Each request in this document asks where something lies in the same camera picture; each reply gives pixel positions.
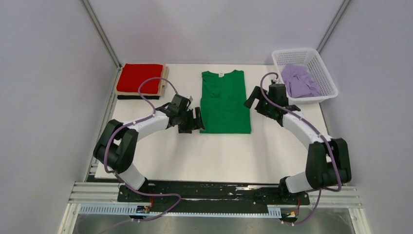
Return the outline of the green t shirt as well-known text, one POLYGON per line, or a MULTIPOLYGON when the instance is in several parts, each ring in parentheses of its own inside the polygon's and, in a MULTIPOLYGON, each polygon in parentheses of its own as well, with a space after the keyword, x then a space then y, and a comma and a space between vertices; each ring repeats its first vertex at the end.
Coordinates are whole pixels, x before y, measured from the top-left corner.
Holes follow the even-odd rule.
POLYGON ((250 110, 246 101, 244 71, 202 72, 200 110, 202 134, 250 134, 250 110))

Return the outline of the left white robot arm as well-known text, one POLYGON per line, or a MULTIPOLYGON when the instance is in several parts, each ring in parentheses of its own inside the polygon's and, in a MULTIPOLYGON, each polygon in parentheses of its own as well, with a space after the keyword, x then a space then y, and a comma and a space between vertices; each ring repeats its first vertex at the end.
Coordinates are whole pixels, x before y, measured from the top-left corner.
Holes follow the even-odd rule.
POLYGON ((93 156, 107 173, 117 176, 130 189, 135 200, 144 201, 149 196, 148 180, 133 164, 138 141, 175 126, 180 134, 203 130, 201 109, 191 108, 191 102, 191 97, 175 94, 172 101, 154 107, 151 114, 141 119, 126 123, 112 119, 106 124, 93 156))

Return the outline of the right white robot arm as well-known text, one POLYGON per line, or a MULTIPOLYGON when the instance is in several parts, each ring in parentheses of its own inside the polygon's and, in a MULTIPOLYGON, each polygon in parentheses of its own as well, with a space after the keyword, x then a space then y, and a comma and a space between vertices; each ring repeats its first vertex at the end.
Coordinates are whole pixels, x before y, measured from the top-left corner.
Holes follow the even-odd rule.
POLYGON ((283 203, 291 203, 298 193, 318 189, 333 190, 352 179, 348 144, 342 138, 332 138, 322 134, 305 119, 301 109, 290 105, 283 84, 273 83, 268 90, 254 87, 245 101, 247 108, 275 120, 281 127, 290 131, 307 149, 305 170, 280 180, 278 197, 283 203))

